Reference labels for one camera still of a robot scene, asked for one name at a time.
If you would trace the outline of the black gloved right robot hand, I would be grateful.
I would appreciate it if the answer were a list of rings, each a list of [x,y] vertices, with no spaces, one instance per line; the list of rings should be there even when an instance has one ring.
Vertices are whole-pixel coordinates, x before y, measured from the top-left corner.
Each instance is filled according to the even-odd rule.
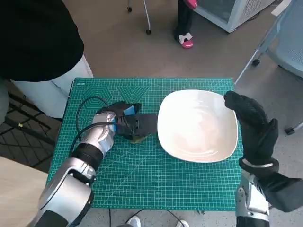
[[[228,91],[225,106],[236,113],[241,126],[243,158],[252,165],[271,162],[278,138],[278,120],[268,119],[263,107],[254,99]]]

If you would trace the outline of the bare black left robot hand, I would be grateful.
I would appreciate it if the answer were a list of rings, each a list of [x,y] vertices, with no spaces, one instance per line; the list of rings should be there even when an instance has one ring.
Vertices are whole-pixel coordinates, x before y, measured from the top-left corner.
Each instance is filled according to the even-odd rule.
[[[126,101],[119,101],[116,103],[113,103],[109,106],[102,107],[99,109],[96,114],[101,114],[105,112],[113,112],[116,114],[116,116],[127,116],[127,115],[133,115],[138,113],[140,110],[142,104],[141,103],[127,103]]]

